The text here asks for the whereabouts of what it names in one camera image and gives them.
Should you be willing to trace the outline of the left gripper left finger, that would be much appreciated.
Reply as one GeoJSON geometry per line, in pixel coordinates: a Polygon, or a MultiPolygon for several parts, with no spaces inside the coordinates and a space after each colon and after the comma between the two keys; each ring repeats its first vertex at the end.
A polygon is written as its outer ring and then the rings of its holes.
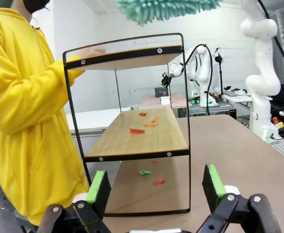
{"type": "Polygon", "coordinates": [[[98,171],[85,198],[68,208],[60,204],[48,206],[38,233],[109,233],[103,223],[111,186],[106,171],[98,171]]]}

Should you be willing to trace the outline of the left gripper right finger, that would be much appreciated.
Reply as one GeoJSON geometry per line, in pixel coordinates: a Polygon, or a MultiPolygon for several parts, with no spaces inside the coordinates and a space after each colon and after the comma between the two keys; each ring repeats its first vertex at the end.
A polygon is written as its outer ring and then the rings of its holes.
{"type": "Polygon", "coordinates": [[[237,191],[227,191],[214,165],[206,165],[203,190],[211,214],[199,233],[223,233],[230,224],[238,224],[245,233],[280,233],[282,230],[268,198],[254,194],[248,199],[237,191]]]}

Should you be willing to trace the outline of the black background robot gripper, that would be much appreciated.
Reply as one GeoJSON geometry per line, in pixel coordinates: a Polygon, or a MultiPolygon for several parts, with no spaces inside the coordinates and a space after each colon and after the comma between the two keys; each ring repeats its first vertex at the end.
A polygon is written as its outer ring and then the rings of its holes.
{"type": "Polygon", "coordinates": [[[161,80],[162,87],[163,88],[168,88],[170,86],[171,79],[172,78],[169,76],[169,74],[164,72],[162,74],[162,80],[161,80]]]}

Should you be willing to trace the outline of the person's right hand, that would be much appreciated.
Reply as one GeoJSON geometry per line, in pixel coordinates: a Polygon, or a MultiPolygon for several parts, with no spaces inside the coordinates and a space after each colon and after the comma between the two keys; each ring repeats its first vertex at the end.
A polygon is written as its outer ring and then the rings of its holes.
{"type": "Polygon", "coordinates": [[[86,59],[86,58],[90,58],[90,57],[101,56],[101,55],[104,55],[105,53],[106,53],[106,50],[104,48],[94,47],[94,48],[81,49],[78,52],[78,55],[82,59],[86,59]]]}

